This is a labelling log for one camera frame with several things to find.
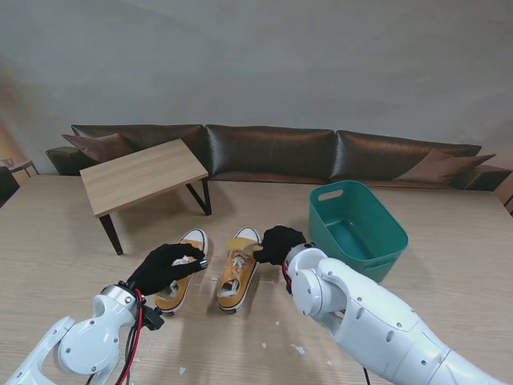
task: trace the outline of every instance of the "chair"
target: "chair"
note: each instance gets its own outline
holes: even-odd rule
[[[0,167],[0,207],[16,193],[19,184],[7,167]]]

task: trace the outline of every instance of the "yellow sneaker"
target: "yellow sneaker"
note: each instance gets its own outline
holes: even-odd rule
[[[208,238],[205,231],[194,229],[186,233],[179,243],[189,243],[204,252],[205,256],[208,252]],[[185,256],[173,262],[173,265],[182,265],[195,261],[193,257]],[[172,284],[155,294],[155,304],[162,310],[163,314],[174,315],[184,304],[185,294],[189,287],[192,275],[173,281]]]
[[[250,245],[260,244],[260,236],[255,229],[243,227],[233,238],[236,249],[230,249],[217,290],[217,304],[223,311],[236,313],[244,303],[249,284],[257,271],[258,262],[248,253]]]

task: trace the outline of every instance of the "teal plastic basket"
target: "teal plastic basket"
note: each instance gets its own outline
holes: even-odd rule
[[[309,231],[328,257],[376,282],[408,246],[408,234],[364,185],[344,180],[310,194]]]

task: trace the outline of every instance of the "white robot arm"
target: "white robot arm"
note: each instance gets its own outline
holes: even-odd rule
[[[397,385],[503,384],[451,350],[403,300],[311,244],[284,263],[297,308],[374,374]]]
[[[75,324],[71,317],[55,323],[32,350],[6,385],[55,385],[42,373],[51,351],[57,365],[70,373],[91,376],[88,384],[104,385],[119,361],[119,329],[133,326],[137,312],[141,324],[159,329],[164,321],[122,285],[112,285],[95,296],[93,316]]]

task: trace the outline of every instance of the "canvas shoe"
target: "canvas shoe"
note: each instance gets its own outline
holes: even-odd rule
[[[186,233],[179,243],[188,243],[203,251],[205,256],[208,252],[208,238],[205,231],[194,229]],[[196,259],[185,256],[173,262],[173,265],[182,265],[184,263],[193,262]],[[191,282],[192,275],[173,281],[172,284],[155,294],[155,304],[162,310],[163,314],[174,315],[184,304],[185,294]]]

